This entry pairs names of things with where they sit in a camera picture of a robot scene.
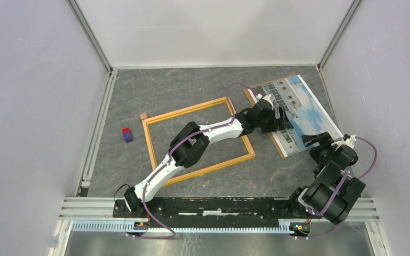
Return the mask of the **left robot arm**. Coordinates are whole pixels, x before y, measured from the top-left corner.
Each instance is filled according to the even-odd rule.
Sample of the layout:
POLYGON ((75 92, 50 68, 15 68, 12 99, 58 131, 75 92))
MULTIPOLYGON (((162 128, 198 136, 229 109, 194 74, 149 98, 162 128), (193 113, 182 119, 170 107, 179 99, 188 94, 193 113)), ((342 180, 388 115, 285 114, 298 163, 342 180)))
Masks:
POLYGON ((262 133, 276 133, 291 130, 293 125, 283 107, 276 108, 266 99, 260 99, 251 108, 234 112, 229 119, 218 123, 187 123, 171 141, 161 163, 143 181, 126 190, 125 209, 133 217, 141 217, 146 212, 146 203, 158 190, 179 171, 195 165, 209 145, 251 134, 256 129, 262 133))

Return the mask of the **wooden picture frame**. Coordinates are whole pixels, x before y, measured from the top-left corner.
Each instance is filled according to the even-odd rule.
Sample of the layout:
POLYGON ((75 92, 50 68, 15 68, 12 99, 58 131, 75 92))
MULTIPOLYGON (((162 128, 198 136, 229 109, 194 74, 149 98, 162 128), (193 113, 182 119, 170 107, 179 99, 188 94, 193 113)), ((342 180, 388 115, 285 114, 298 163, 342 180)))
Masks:
MULTIPOLYGON (((153 144, 152 144, 152 138, 151 138, 151 134, 150 134, 150 131, 149 131, 149 125, 157 123, 157 122, 161 122, 161 121, 164 121, 164 120, 167 120, 167 119, 171 119, 171 118, 174 118, 174 117, 178 117, 178 116, 181 116, 181 115, 189 114, 189 113, 192 113, 192 112, 195 112, 195 111, 199 111, 199 110, 202 110, 202 109, 210 108, 210 107, 213 107, 213 106, 216 106, 216 105, 221 105, 221 104, 226 104, 229 111, 233 110, 233 105, 232 105, 231 101, 227 100, 225 97, 221 97, 221 98, 218 98, 218 99, 215 99, 215 100, 206 101, 206 102, 199 103, 199 104, 189 106, 189 107, 186 107, 186 108, 174 110, 174 111, 171 111, 171 112, 168 112, 168 113, 165 113, 165 114, 161 114, 161 115, 157 115, 157 116, 154 116, 154 117, 149 117, 149 118, 143 119, 142 120, 142 125, 143 125, 143 129, 144 129, 144 135, 145 135, 145 139, 146 139, 146 143, 147 143, 147 149, 148 149, 149 158, 150 158, 150 161, 151 161, 152 170, 155 170, 155 168, 158 166, 158 162, 157 162, 156 157, 155 157, 155 151, 154 151, 153 144)), ((253 147, 252 147, 252 145, 249 141, 248 136, 247 135, 242 136, 242 141, 243 141, 243 143, 245 145, 245 148, 247 150, 246 155, 243 155, 243 156, 240 156, 240 157, 228 160, 228 161, 224 161, 222 163, 218 163, 218 164, 215 164, 215 165, 212 165, 212 166, 209 166, 209 167, 205 167, 205 168, 193 171, 193 172, 189 172, 187 174, 183 174, 183 175, 180 175, 178 177, 171 178, 170 180, 167 181, 165 186, 172 185, 174 183, 178 183, 178 182, 188 180, 188 179, 191 179, 191 178, 195 178, 197 176, 200 176, 200 175, 203 175, 203 174, 206 174, 206 173, 209 173, 209 172, 213 172, 213 171, 216 171, 216 170, 219 170, 219 169, 223 169, 225 167, 235 165, 235 164, 247 161, 249 159, 255 158, 256 154, 255 154, 255 151, 254 151, 254 149, 253 149, 253 147)))

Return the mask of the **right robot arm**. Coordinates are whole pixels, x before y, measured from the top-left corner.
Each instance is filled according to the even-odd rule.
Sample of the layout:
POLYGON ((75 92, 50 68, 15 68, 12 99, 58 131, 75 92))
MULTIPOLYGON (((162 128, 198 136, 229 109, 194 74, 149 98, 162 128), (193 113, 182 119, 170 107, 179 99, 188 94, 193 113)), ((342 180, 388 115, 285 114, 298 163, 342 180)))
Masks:
POLYGON ((354 150, 357 136, 346 134, 336 141, 324 132, 302 135, 301 139, 304 146, 312 146, 309 154, 317 163, 313 170, 315 180, 295 191, 287 211, 294 218, 307 213, 337 225, 347 218, 366 186, 348 170, 359 159, 354 150))

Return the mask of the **building and sky photo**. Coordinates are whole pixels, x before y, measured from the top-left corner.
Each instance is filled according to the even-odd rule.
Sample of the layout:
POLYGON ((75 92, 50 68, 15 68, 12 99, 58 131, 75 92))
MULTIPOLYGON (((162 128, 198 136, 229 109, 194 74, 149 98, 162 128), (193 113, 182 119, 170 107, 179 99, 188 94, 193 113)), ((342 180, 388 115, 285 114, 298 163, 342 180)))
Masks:
POLYGON ((253 91, 250 89, 244 90, 251 105, 256 103, 259 94, 262 96, 270 94, 276 118, 279 118, 278 108, 283 108, 286 117, 293 125, 291 130, 269 134, 281 158, 309 149, 309 147, 303 145, 302 135, 328 132, 334 140, 343 136, 300 75, 279 78, 255 86, 253 89, 253 91))

